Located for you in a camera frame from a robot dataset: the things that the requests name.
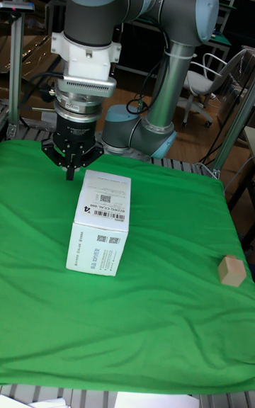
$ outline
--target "white paper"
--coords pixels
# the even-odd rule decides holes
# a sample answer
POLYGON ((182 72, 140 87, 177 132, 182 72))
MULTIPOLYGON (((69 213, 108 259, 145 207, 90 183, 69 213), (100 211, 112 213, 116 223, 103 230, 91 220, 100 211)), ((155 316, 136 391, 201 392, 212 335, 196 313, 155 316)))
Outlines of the white paper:
MULTIPOLYGON (((0 408, 26 408, 28 405, 0 395, 0 408)), ((31 403, 32 408, 68 408, 64 399, 45 400, 44 402, 31 403)))
POLYGON ((68 408, 64 399, 44 400, 30 403, 29 406, 32 408, 68 408))
POLYGON ((0 395, 0 408, 26 408, 24 403, 17 402, 5 395, 0 395))
POLYGON ((199 408, 199 400, 189 395, 118 392, 115 408, 199 408))

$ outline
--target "wooden block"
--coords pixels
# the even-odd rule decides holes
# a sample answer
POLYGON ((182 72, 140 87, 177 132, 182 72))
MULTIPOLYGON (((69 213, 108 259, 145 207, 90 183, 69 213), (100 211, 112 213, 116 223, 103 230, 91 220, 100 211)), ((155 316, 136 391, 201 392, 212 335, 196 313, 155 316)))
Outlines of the wooden block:
POLYGON ((225 285, 239 287, 247 276, 244 262, 232 255, 226 255, 218 266, 220 282, 225 285))

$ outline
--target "chair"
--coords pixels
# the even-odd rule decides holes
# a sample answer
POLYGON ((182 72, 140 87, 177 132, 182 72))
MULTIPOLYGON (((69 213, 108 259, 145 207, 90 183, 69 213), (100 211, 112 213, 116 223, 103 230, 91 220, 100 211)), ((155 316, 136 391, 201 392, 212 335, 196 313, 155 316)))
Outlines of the chair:
POLYGON ((210 98, 212 92, 216 91, 221 85, 223 84, 224 80, 227 78, 227 75, 234 69, 234 67, 239 63, 241 58, 244 56, 246 49, 238 52, 228 63, 221 60, 219 57, 216 57, 213 54, 206 53, 203 55, 203 64, 197 62, 191 62, 191 64, 198 65, 199 67, 203 68, 204 75, 196 73, 195 71, 188 70, 186 75, 183 87, 188 89, 191 94, 187 99, 181 98, 178 100, 178 106, 185 108, 185 115, 183 119, 182 125, 185 127, 187 126, 188 121, 188 114, 189 111, 192 109, 195 112, 200 113, 207 121, 205 122, 205 126, 208 128, 213 123, 212 117, 205 112, 203 109, 210 98), (205 65, 205 57, 210 56, 216 60, 219 60, 220 63, 224 64, 224 67, 220 70, 220 72, 216 72, 211 68, 206 67, 205 65), (207 73, 211 72, 215 75, 213 81, 209 80, 207 77, 207 73), (194 96, 197 95, 205 95, 204 104, 198 103, 197 101, 193 101, 194 96))

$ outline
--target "robotic arm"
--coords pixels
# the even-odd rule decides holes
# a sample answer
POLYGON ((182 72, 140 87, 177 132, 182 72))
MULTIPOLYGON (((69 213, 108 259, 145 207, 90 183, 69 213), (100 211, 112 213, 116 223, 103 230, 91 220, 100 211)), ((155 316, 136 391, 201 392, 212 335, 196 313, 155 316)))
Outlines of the robotic arm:
POLYGON ((121 45, 112 42, 113 30, 145 15, 164 29, 167 39, 152 102, 143 118, 132 106, 130 112, 125 105, 110 108, 103 141, 161 159, 176 136, 171 120, 195 48, 212 35, 218 0, 62 1, 67 2, 64 32, 52 34, 52 52, 63 60, 63 79, 57 80, 55 92, 57 128, 42 150, 67 168, 67 179, 103 154, 95 129, 103 99, 112 96, 116 86, 109 72, 111 63, 119 60, 121 45))

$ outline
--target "green tablecloth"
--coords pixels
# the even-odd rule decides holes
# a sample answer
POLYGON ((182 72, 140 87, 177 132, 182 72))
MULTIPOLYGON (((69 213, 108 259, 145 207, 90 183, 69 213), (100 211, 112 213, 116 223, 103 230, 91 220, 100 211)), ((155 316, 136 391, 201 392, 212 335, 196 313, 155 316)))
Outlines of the green tablecloth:
POLYGON ((89 168, 132 179, 114 278, 65 268, 84 170, 67 182, 37 142, 0 144, 0 383, 255 389, 255 285, 217 274, 244 259, 222 184, 121 157, 89 168))

